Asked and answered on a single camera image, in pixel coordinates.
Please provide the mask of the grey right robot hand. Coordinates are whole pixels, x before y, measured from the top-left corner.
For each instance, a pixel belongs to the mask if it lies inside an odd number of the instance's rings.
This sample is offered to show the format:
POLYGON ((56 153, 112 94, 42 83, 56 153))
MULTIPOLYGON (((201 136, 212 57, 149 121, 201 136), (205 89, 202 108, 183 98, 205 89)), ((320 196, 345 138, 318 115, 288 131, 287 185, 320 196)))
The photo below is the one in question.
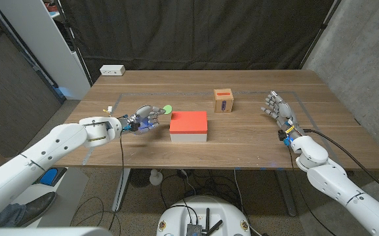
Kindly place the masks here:
POLYGON ((277 126, 286 137, 294 140, 305 135, 298 124, 295 112, 275 91, 271 91, 267 96, 266 107, 261 107, 261 110, 276 120, 277 126))

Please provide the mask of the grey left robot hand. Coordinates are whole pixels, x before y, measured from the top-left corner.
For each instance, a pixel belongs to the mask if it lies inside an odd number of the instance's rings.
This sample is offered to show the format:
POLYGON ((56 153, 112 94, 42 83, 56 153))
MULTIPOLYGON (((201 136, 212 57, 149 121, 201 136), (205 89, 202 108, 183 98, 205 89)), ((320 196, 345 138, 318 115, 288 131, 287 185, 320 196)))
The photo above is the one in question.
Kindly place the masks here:
POLYGON ((119 118, 122 131, 125 133, 132 132, 140 135, 159 126, 159 115, 164 115, 166 111, 155 106, 145 105, 136 110, 131 116, 124 115, 119 118))

